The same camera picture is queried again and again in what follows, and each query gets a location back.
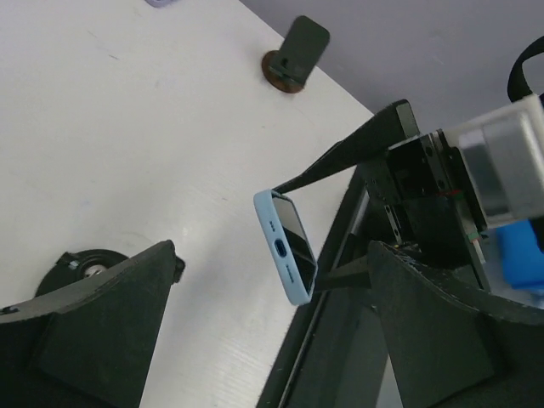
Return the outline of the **black phone stand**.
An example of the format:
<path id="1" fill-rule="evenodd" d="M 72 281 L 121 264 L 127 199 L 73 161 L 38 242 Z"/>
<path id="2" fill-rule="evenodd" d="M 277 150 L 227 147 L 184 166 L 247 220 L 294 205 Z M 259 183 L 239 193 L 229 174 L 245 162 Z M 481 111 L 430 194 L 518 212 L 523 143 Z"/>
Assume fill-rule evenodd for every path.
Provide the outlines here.
<path id="1" fill-rule="evenodd" d="M 34 297 L 38 298 L 64 286 L 101 274 L 127 259 L 126 255 L 106 249 L 65 252 L 43 277 Z"/>

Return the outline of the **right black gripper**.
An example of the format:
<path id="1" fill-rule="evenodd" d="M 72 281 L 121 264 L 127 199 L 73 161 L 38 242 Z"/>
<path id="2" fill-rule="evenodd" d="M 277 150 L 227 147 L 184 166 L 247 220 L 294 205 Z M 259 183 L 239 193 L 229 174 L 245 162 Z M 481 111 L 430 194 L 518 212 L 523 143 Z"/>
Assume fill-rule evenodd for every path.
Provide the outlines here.
<path id="1" fill-rule="evenodd" d="M 409 101 L 395 101 L 274 191 L 286 194 L 362 163 L 367 189 L 383 208 L 396 243 L 425 264 L 489 291 L 479 223 L 459 161 L 442 130 L 419 133 Z M 318 276 L 314 291 L 353 287 L 371 288 L 367 256 Z"/>

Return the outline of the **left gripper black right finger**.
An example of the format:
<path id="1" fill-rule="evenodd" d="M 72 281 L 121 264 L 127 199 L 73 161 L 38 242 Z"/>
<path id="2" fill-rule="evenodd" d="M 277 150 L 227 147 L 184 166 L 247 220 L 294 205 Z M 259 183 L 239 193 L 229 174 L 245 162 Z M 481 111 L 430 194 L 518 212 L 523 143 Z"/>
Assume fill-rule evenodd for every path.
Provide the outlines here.
<path id="1" fill-rule="evenodd" d="M 541 407 L 543 312 L 433 269 L 379 241 L 368 249 L 405 407 Z"/>

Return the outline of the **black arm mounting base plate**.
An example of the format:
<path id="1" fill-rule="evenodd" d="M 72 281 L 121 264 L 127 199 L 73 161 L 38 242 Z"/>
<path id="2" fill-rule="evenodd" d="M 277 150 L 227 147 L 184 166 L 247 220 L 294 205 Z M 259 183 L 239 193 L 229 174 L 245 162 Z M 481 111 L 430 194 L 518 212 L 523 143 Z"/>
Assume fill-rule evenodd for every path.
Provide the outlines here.
<path id="1" fill-rule="evenodd" d="M 365 192 L 365 179 L 354 175 L 320 253 L 318 276 L 356 258 L 368 259 L 373 241 L 441 269 L 392 243 L 383 208 L 365 204 Z M 373 407 L 387 366 L 393 369 L 371 288 L 317 292 L 295 314 L 258 405 Z"/>

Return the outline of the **black phone blue case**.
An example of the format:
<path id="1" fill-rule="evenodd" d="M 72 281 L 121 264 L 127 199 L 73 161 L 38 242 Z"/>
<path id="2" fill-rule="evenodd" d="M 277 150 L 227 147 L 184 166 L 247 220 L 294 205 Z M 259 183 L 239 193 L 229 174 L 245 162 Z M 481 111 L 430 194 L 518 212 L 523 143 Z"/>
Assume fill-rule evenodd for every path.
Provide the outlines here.
<path id="1" fill-rule="evenodd" d="M 253 205 L 287 299 L 294 306 L 310 303 L 318 264 L 294 202 L 264 190 Z"/>

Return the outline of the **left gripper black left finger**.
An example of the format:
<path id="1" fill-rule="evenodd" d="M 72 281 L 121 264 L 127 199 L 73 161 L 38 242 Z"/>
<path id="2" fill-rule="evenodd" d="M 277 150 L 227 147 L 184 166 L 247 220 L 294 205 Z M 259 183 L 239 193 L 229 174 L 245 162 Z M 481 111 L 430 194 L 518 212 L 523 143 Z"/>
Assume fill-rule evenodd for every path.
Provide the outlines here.
<path id="1" fill-rule="evenodd" d="M 169 292 L 171 241 L 1 309 L 3 407 L 137 407 Z"/>

